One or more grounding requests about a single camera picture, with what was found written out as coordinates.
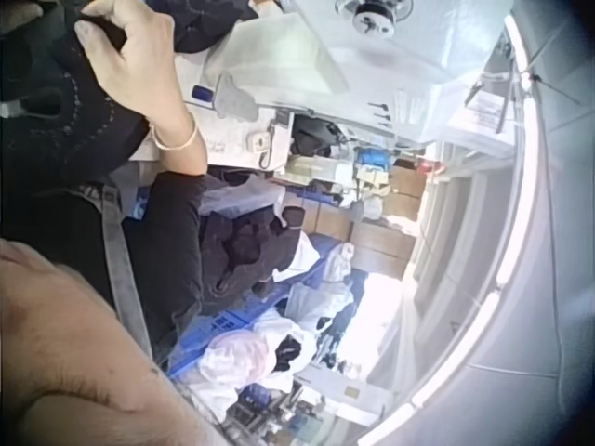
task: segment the fluorescent light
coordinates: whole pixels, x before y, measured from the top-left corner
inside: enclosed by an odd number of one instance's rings
[[[395,431],[407,421],[409,421],[415,412],[416,408],[407,402],[397,409],[386,420],[380,423],[380,425],[378,425],[374,430],[361,437],[357,442],[358,446],[375,445],[387,437],[391,432]]]
[[[533,211],[537,188],[537,165],[539,163],[539,122],[537,121],[537,106],[533,98],[526,98],[524,108],[524,159],[522,165],[521,194],[517,205],[517,215],[512,224],[509,244],[504,252],[502,264],[496,275],[499,286],[509,282],[512,272],[517,266],[521,255],[529,220]]]
[[[430,378],[430,380],[413,396],[411,401],[417,407],[423,407],[436,391],[443,386],[443,384],[452,376],[455,370],[463,363],[469,355],[469,352],[482,335],[488,322],[494,316],[496,308],[500,301],[500,293],[494,291],[490,293],[480,308],[475,320],[463,335],[463,338],[456,345],[450,356],[443,362],[438,371]]]
[[[506,16],[504,19],[504,24],[506,25],[506,31],[509,32],[512,46],[514,46],[514,55],[517,61],[517,67],[519,67],[520,72],[524,72],[529,66],[529,62],[527,58],[527,51],[524,49],[521,33],[519,32],[519,27],[517,26],[517,21],[512,16]]]

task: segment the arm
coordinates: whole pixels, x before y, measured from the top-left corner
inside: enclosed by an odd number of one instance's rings
[[[83,13],[102,16],[126,32],[126,43],[118,52],[98,26],[84,20],[75,24],[99,85],[113,100],[144,115],[164,145],[186,143],[194,122],[176,75],[172,18],[131,0],[96,0]],[[161,151],[161,162],[167,170],[183,175],[206,173],[206,148],[200,131],[187,148]]]

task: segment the skin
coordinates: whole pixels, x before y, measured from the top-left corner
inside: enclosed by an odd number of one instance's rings
[[[36,17],[25,9],[15,10]],[[104,16],[128,36],[118,53],[99,28],[77,26],[99,84],[114,100],[145,115],[166,145],[183,144],[193,121],[175,74],[172,20],[140,0],[96,0],[85,13]],[[11,27],[22,21],[6,20]],[[174,172],[202,175],[207,164],[200,133],[188,148],[164,152],[162,163]],[[225,444],[76,271],[51,264],[29,246],[2,240],[0,315],[2,419],[11,441]]]

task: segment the bracelet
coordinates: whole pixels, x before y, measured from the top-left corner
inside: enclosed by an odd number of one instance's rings
[[[177,146],[177,147],[168,147],[163,142],[161,142],[159,140],[159,138],[157,137],[155,125],[153,123],[150,123],[149,128],[151,129],[151,137],[152,137],[152,140],[155,142],[155,146],[157,146],[162,151],[181,151],[183,149],[186,149],[188,146],[190,146],[192,144],[192,142],[194,141],[194,139],[196,138],[196,135],[198,134],[198,124],[196,123],[196,119],[194,119],[194,116],[192,114],[191,114],[191,116],[192,116],[192,122],[194,123],[194,128],[192,129],[192,134],[190,135],[190,137],[184,144],[182,144],[181,146]]]

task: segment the gray strap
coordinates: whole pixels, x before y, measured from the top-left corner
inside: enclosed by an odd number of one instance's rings
[[[130,254],[122,230],[122,219],[122,212],[118,205],[118,191],[112,187],[103,186],[101,226],[115,309],[120,322],[142,350],[152,358],[151,341],[140,305],[139,291],[134,281]]]

